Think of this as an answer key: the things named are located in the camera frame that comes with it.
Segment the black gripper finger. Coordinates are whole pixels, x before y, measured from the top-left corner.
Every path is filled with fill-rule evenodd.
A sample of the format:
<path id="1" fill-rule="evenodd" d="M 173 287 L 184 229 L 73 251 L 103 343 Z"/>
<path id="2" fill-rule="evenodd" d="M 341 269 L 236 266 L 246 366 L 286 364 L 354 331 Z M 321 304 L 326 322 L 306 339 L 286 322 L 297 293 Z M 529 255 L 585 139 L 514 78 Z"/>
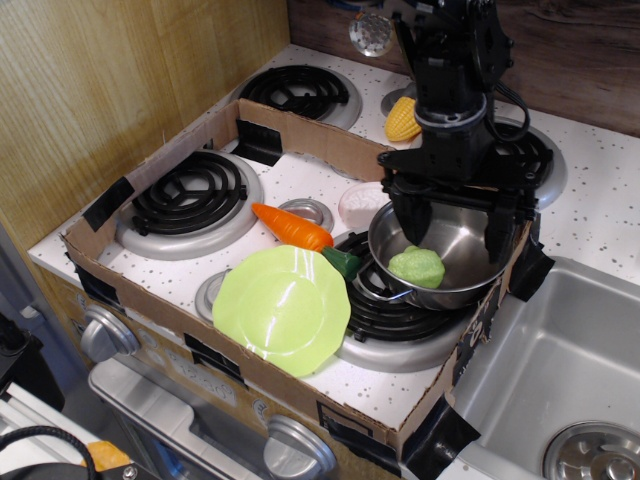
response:
<path id="1" fill-rule="evenodd" d="M 429 230 L 433 208 L 430 199 L 421 189 L 393 182 L 390 199 L 395 216 L 406 239 L 413 245 L 423 242 Z"/>
<path id="2" fill-rule="evenodd" d="M 533 203 L 518 192 L 498 192 L 487 212 L 485 248 L 492 264 L 509 259 L 517 226 L 533 220 Z"/>

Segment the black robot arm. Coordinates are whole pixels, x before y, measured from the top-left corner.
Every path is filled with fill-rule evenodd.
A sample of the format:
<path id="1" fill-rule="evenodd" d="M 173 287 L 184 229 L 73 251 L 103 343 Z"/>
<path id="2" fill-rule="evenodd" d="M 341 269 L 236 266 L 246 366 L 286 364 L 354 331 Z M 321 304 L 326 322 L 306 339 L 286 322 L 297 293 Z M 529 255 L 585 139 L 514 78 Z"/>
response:
<path id="1" fill-rule="evenodd" d="M 517 225 L 535 218 L 535 191 L 552 151 L 529 131 L 530 121 L 496 121 L 494 96 L 524 108 L 501 80 L 514 45 L 493 1 L 428 1 L 414 27 L 401 20 L 401 49 L 416 84 L 415 119 L 422 143 L 378 157 L 405 237 L 419 244 L 435 203 L 483 211 L 492 263 L 509 257 Z"/>

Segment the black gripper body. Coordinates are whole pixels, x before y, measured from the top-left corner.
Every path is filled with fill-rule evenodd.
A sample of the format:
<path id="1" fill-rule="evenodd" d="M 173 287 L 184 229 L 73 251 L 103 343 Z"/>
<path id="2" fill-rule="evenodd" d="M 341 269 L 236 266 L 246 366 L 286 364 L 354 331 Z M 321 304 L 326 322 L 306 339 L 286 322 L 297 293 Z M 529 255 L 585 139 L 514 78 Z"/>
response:
<path id="1" fill-rule="evenodd" d="M 434 203 L 490 213 L 533 213 L 543 180 L 543 145 L 491 112 L 412 113 L 421 145 L 383 153 L 383 191 L 398 213 L 427 213 Z"/>

